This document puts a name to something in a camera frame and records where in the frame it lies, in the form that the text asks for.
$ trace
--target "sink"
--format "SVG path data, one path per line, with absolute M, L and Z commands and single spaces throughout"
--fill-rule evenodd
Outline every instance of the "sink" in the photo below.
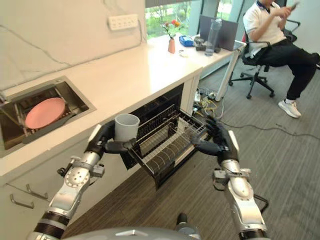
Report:
M 61 118 L 40 129 L 25 126 L 28 112 L 49 98 L 62 98 L 65 112 Z M 0 108 L 0 157 L 23 147 L 55 129 L 96 110 L 66 77 L 62 76 L 7 97 Z

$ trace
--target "floor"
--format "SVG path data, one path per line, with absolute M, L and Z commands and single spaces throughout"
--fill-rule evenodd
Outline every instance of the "floor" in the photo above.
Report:
M 200 81 L 217 90 L 225 67 Z M 241 61 L 234 77 L 247 69 Z M 222 121 L 233 126 L 279 128 L 292 134 L 320 137 L 320 71 L 303 92 L 300 119 L 289 117 L 277 103 L 284 99 L 292 80 L 289 68 L 270 68 L 268 83 L 275 97 L 255 85 L 246 99 L 249 82 L 236 82 L 224 97 Z M 240 146 L 240 164 L 252 170 L 255 193 L 267 198 L 263 214 L 272 240 L 320 240 L 320 140 L 291 136 L 281 130 L 232 128 Z M 178 214 L 188 214 L 204 240 L 238 239 L 224 194 L 215 191 L 215 157 L 197 152 L 158 191 L 142 169 L 128 178 L 85 215 L 70 225 L 64 237 L 120 226 L 154 226 L 173 229 Z

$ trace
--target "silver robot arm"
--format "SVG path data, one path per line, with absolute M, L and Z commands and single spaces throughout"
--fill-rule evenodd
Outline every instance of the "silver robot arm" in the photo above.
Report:
M 212 136 L 213 142 L 199 139 L 192 141 L 200 152 L 218 157 L 221 169 L 213 172 L 213 181 L 224 186 L 224 189 L 218 190 L 224 191 L 239 238 L 241 240 L 269 240 L 267 227 L 262 217 L 262 212 L 269 203 L 266 199 L 254 194 L 249 184 L 251 171 L 240 168 L 239 146 L 233 131 L 228 132 L 213 118 L 210 118 L 207 123 L 208 134 Z M 264 201 L 265 207 L 260 210 L 254 198 Z
M 82 194 L 90 185 L 90 179 L 101 178 L 105 173 L 104 166 L 98 164 L 103 154 L 125 153 L 133 146 L 136 141 L 134 138 L 128 142 L 108 142 L 114 136 L 114 125 L 114 121 L 103 126 L 97 125 L 89 137 L 83 156 L 71 158 L 66 169 L 59 169 L 59 174 L 64 177 L 63 185 L 27 240 L 61 239 L 80 204 Z

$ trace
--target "black pants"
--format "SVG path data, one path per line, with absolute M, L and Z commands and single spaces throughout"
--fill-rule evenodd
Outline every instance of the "black pants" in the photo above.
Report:
M 256 56 L 259 64 L 281 67 L 288 65 L 294 75 L 291 86 L 286 94 L 289 100 L 296 100 L 306 88 L 316 72 L 316 64 L 320 62 L 317 53 L 308 53 L 292 44 L 289 40 L 282 40 L 271 46 L 265 53 L 259 51 Z

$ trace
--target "white shirt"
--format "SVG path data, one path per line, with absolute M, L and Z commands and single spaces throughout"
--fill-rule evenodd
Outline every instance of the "white shirt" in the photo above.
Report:
M 280 6 L 276 3 L 272 3 L 270 6 L 270 13 L 272 13 L 276 8 Z M 243 23 L 246 34 L 255 29 L 257 29 L 270 15 L 268 11 L 261 6 L 258 6 L 258 3 L 255 2 L 243 16 Z M 258 42 L 265 41 L 270 42 L 271 45 L 276 44 L 284 39 L 286 39 L 282 30 L 278 27 L 279 22 L 282 20 L 281 17 L 275 16 L 265 31 L 265 33 L 259 38 Z M 253 43 L 249 45 L 249 53 L 251 58 L 253 58 L 261 48 L 267 47 L 266 43 Z

